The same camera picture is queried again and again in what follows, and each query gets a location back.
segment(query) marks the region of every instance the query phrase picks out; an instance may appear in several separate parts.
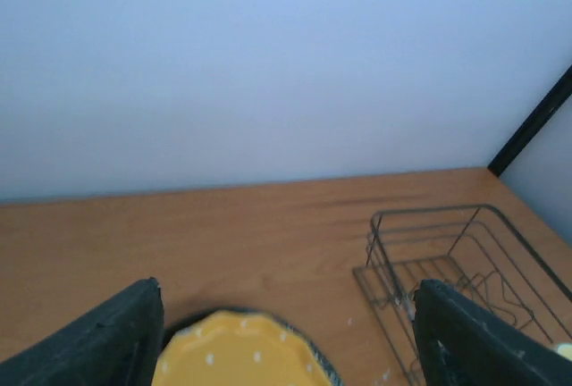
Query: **yellow plate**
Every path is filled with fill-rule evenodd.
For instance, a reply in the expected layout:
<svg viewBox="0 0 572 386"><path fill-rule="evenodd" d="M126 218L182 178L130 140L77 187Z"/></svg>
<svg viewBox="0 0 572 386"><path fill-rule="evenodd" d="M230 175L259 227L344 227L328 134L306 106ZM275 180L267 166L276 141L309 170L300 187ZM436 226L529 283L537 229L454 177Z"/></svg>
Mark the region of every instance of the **yellow plate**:
<svg viewBox="0 0 572 386"><path fill-rule="evenodd" d="M216 312L181 330L157 360L153 386L331 386L311 348L261 314Z"/></svg>

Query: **black wire rack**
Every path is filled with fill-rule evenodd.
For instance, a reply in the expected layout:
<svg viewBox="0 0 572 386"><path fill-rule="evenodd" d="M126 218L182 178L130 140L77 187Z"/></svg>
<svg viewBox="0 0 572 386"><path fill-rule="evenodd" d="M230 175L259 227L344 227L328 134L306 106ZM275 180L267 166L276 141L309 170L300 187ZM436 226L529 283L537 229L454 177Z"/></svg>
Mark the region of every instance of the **black wire rack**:
<svg viewBox="0 0 572 386"><path fill-rule="evenodd" d="M422 279L454 286L546 347L572 339L572 292L494 206L381 211L370 226L353 273L411 386L425 384L411 327Z"/></svg>

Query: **white wall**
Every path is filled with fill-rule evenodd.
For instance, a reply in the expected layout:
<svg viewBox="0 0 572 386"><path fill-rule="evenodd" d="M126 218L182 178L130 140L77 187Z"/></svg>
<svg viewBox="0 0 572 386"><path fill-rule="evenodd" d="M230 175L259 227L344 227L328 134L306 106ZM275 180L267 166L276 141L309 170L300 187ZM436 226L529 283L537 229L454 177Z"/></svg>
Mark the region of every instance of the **white wall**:
<svg viewBox="0 0 572 386"><path fill-rule="evenodd" d="M572 98L526 145L501 179L572 244Z"/></svg>
<svg viewBox="0 0 572 386"><path fill-rule="evenodd" d="M486 165L572 0L0 0L0 198Z"/></svg>

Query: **wooden table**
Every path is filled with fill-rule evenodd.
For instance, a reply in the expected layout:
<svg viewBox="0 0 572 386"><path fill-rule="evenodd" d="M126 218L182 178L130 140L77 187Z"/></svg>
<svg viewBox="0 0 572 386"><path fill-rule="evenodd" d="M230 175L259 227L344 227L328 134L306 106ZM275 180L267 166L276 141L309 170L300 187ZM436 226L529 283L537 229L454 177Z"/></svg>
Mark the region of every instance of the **wooden table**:
<svg viewBox="0 0 572 386"><path fill-rule="evenodd" d="M307 332L347 384L388 368L387 384L402 384L351 274L367 222L379 209L467 203L499 207L572 286L572 250L485 169L2 206L0 359L155 276L168 323L259 307Z"/></svg>

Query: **black pole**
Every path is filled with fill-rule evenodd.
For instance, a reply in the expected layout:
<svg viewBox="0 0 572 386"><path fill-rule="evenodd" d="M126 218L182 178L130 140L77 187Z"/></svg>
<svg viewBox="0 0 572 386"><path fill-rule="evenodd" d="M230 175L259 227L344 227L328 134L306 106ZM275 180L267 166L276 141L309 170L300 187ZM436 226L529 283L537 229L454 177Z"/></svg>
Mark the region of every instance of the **black pole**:
<svg viewBox="0 0 572 386"><path fill-rule="evenodd" d="M500 176L570 96L572 96L572 66L494 157L489 164L489 170L496 176Z"/></svg>

